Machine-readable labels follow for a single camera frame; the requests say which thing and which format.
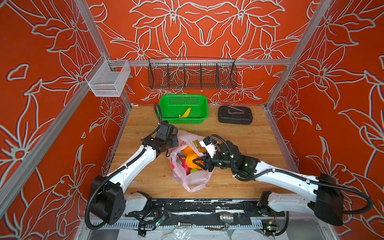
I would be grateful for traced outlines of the pink plastic bag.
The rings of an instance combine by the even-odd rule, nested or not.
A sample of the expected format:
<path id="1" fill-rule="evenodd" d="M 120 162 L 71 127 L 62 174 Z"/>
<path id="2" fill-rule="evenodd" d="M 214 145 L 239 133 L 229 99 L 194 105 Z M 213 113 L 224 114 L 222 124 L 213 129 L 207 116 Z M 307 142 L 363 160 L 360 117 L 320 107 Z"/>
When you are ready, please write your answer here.
<path id="1" fill-rule="evenodd" d="M 210 181 L 212 173 L 203 170 L 202 161 L 193 161 L 207 153 L 200 141 L 204 138 L 187 131 L 179 131 L 179 145 L 170 149 L 168 159 L 172 168 L 173 180 L 180 182 L 189 192 L 194 193 L 204 189 Z"/>

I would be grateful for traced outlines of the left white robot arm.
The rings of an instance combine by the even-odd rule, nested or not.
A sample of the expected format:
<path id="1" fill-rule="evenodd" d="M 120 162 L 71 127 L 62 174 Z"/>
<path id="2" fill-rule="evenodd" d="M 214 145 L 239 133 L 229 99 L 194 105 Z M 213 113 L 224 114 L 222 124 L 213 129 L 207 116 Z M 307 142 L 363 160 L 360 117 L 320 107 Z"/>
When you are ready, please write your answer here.
<path id="1" fill-rule="evenodd" d="M 140 212 L 145 209 L 146 195 L 138 193 L 125 197 L 124 193 L 135 177 L 162 153 L 179 145 L 178 129 L 162 119 L 159 104 L 154 105 L 159 120 L 157 128 L 141 139 L 139 149 L 117 170 L 106 176 L 97 176 L 91 190 L 84 213 L 85 224 L 90 230 L 98 230 L 104 225 L 113 225 L 122 215 Z"/>

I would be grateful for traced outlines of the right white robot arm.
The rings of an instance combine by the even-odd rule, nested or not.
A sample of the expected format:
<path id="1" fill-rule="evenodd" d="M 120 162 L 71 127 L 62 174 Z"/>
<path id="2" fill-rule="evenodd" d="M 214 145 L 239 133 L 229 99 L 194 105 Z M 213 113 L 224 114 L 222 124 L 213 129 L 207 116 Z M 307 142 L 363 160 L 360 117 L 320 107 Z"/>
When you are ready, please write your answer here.
<path id="1" fill-rule="evenodd" d="M 366 213 L 373 207 L 373 201 L 368 195 L 337 185 L 329 175 L 307 176 L 276 168 L 241 154 L 238 147 L 231 143 L 218 146 L 210 144 L 207 149 L 204 156 L 193 160 L 203 170 L 211 172 L 214 168 L 230 169 L 233 177 L 241 182 L 259 181 L 291 191 L 287 195 L 263 192 L 258 202 L 262 214 L 308 213 L 330 225 L 342 226 L 345 215 Z M 345 210 L 344 192 L 365 199 L 366 205 L 357 210 Z"/>

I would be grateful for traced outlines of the green fruit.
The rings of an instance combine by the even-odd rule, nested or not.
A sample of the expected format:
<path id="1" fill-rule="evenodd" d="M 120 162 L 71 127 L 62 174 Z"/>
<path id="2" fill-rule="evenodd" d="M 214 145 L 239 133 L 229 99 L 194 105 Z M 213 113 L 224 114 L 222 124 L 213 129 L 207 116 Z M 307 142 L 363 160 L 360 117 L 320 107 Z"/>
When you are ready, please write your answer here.
<path id="1" fill-rule="evenodd" d="M 191 174 L 191 173 L 198 172 L 198 171 L 200 171 L 200 170 L 199 170 L 199 169 L 191 169 L 191 170 L 190 170 L 190 174 Z"/>

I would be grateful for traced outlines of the red dragon fruit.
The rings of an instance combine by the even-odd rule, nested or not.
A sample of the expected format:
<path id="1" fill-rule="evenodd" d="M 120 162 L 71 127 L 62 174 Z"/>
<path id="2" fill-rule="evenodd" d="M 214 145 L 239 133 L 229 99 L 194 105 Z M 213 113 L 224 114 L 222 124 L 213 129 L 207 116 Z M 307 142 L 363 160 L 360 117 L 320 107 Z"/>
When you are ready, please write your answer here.
<path id="1" fill-rule="evenodd" d="M 186 160 L 184 158 L 177 157 L 177 163 L 179 163 L 183 167 L 183 169 L 186 171 L 186 175 L 190 174 L 191 168 L 187 166 Z"/>

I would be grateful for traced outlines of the yellow apple fruit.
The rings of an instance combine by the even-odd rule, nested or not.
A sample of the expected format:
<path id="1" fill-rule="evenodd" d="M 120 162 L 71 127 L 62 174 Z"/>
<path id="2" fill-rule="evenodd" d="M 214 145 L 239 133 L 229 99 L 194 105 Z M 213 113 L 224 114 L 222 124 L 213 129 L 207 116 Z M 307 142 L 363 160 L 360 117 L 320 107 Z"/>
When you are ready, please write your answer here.
<path id="1" fill-rule="evenodd" d="M 206 153 L 207 152 L 206 149 L 201 146 L 201 144 L 198 140 L 193 141 L 193 144 L 200 153 Z"/>

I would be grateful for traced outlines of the yellow banana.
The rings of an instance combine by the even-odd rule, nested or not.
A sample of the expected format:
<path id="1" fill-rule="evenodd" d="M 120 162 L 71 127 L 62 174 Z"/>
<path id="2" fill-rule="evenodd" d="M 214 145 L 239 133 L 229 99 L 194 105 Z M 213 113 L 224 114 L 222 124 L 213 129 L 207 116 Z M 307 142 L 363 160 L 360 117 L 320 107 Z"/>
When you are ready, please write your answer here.
<path id="1" fill-rule="evenodd" d="M 187 118 L 189 115 L 190 115 L 190 112 L 191 112 L 191 108 L 188 108 L 183 115 L 179 115 L 179 118 L 180 119 L 185 119 Z"/>

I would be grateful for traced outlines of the green plastic basket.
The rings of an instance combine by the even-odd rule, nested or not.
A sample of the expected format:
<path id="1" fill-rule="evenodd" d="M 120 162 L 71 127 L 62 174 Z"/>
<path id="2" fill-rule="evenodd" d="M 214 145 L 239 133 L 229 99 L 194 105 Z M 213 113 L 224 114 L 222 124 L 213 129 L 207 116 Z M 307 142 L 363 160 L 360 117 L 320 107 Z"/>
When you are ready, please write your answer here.
<path id="1" fill-rule="evenodd" d="M 203 95 L 165 95 L 159 105 L 162 118 L 170 124 L 201 124 L 209 116 L 208 100 Z M 180 119 L 179 115 L 191 108 L 190 115 Z"/>

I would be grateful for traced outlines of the black plastic tool case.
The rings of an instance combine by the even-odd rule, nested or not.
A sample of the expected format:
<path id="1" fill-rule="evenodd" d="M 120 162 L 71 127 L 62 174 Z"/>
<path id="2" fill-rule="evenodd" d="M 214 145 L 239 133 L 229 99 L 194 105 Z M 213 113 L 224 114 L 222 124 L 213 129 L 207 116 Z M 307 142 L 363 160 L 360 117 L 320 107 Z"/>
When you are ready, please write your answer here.
<path id="1" fill-rule="evenodd" d="M 225 124 L 250 125 L 253 122 L 252 110 L 242 106 L 220 106 L 218 121 Z"/>

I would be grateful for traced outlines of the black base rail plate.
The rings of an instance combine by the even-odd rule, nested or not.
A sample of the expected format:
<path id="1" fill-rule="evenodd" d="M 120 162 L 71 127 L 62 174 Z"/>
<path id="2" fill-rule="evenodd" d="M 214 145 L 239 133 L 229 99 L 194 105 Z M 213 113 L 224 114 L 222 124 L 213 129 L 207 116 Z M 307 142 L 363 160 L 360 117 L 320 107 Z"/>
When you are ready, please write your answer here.
<path id="1" fill-rule="evenodd" d="M 169 214 L 213 214 L 228 212 L 246 217 L 284 217 L 286 212 L 263 210 L 258 199 L 152 199 L 152 207 Z"/>

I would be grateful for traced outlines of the clear plastic wall bin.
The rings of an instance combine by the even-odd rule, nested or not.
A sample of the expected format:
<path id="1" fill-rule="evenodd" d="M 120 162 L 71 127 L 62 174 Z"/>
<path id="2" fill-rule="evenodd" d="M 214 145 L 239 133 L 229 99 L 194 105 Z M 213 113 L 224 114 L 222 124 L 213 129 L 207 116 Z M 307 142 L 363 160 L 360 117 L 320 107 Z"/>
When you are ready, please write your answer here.
<path id="1" fill-rule="evenodd" d="M 128 61 L 111 61 L 101 56 L 85 80 L 96 97 L 120 97 L 130 75 Z"/>

